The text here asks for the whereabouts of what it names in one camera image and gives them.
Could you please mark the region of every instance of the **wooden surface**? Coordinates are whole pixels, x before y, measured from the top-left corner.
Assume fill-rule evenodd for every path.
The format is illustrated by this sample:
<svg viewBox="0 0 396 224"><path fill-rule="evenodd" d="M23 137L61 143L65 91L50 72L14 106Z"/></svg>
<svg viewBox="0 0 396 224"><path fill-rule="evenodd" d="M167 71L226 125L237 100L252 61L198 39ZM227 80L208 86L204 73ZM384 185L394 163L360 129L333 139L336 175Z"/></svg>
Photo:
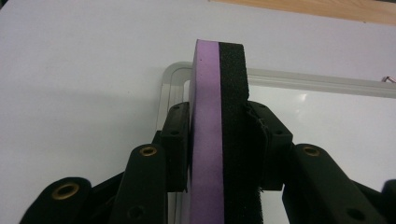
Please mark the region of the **wooden surface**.
<svg viewBox="0 0 396 224"><path fill-rule="evenodd" d="M396 25L396 4L373 0L214 0L353 21Z"/></svg>

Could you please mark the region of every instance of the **purple foam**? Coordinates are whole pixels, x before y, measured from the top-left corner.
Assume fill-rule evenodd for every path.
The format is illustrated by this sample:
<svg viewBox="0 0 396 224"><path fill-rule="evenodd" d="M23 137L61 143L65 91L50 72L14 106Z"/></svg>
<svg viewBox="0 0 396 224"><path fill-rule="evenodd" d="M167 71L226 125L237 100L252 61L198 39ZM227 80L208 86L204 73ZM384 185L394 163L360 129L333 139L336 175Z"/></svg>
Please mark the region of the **purple foam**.
<svg viewBox="0 0 396 224"><path fill-rule="evenodd" d="M219 42L197 41L190 90L193 141L190 224L223 224Z"/></svg>

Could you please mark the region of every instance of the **foam block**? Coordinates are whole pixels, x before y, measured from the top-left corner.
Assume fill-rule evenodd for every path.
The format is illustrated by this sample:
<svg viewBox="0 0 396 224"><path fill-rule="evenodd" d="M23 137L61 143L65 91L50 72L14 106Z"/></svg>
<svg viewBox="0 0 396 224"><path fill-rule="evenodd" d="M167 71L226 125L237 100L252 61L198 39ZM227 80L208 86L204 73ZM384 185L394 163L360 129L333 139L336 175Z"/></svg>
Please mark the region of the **foam block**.
<svg viewBox="0 0 396 224"><path fill-rule="evenodd" d="M198 40L192 69L190 223L262 223L244 48Z"/></svg>
<svg viewBox="0 0 396 224"><path fill-rule="evenodd" d="M190 224L221 224L224 197L218 42L197 41L190 90Z"/></svg>

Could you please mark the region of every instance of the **brass insert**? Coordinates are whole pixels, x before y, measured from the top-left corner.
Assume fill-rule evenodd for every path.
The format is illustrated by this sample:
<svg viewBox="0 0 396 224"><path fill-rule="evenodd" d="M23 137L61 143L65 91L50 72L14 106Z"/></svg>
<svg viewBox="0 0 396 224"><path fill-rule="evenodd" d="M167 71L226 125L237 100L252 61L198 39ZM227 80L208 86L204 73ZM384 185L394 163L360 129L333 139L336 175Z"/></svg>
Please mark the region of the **brass insert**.
<svg viewBox="0 0 396 224"><path fill-rule="evenodd" d="M74 182L65 183L59 186L52 192L52 198L54 200L64 200L75 195L79 190L79 185Z"/></svg>
<svg viewBox="0 0 396 224"><path fill-rule="evenodd" d="M319 156L320 155L320 151L317 148L313 148L313 147L305 147L304 148L304 152L306 155L308 156Z"/></svg>
<svg viewBox="0 0 396 224"><path fill-rule="evenodd" d="M143 147L142 149L140 149L140 154L142 154L142 156L152 156L155 155L157 153L157 148L155 147Z"/></svg>

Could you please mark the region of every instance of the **black foam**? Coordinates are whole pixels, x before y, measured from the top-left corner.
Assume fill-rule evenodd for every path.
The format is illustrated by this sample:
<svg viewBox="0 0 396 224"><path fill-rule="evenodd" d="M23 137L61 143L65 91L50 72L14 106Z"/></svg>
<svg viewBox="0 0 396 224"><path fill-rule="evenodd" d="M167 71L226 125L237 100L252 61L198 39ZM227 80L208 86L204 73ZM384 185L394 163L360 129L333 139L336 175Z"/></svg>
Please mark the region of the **black foam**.
<svg viewBox="0 0 396 224"><path fill-rule="evenodd" d="M223 144L224 220L262 223L260 177L245 104L248 75L244 47L219 43Z"/></svg>

